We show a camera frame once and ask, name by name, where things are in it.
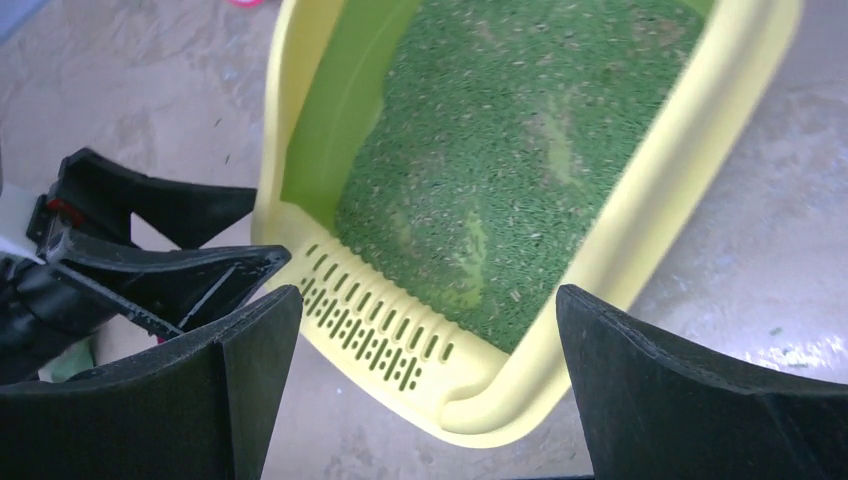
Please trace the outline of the green litter box base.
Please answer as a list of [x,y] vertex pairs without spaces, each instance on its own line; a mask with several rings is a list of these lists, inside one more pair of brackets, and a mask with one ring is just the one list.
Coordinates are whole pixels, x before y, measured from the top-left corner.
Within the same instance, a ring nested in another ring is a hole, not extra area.
[[[286,152],[281,197],[337,232],[353,163],[386,104],[386,77],[425,1],[346,1]],[[706,17],[708,1],[686,1]]]

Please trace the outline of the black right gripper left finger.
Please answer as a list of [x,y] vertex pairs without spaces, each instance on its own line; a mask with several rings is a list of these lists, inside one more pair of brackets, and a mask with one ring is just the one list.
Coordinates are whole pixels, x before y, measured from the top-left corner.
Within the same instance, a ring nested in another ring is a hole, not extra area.
[[5,479],[258,479],[303,310],[284,285],[62,383],[1,390]]

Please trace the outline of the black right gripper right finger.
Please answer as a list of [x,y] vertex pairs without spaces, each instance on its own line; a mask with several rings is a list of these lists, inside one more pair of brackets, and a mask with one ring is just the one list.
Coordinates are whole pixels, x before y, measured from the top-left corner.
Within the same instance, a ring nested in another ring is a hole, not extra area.
[[843,479],[847,388],[756,366],[575,286],[556,317],[598,479]]

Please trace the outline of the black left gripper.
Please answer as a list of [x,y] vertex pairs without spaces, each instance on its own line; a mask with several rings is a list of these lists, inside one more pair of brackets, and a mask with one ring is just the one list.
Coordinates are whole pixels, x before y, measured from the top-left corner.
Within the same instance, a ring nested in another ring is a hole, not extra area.
[[[37,378],[118,315],[170,339],[239,309],[290,252],[197,248],[248,215],[255,199],[254,188],[150,177],[90,148],[64,158],[56,199],[39,195],[25,210],[24,251],[1,260],[1,383]],[[131,247],[133,215],[188,250]]]

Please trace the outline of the green cat litter bag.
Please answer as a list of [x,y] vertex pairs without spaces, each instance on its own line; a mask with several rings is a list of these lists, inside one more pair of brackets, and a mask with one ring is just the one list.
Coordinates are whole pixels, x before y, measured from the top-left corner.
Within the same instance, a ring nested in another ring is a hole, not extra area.
[[89,338],[81,340],[49,362],[38,372],[38,379],[50,383],[64,382],[95,366]]

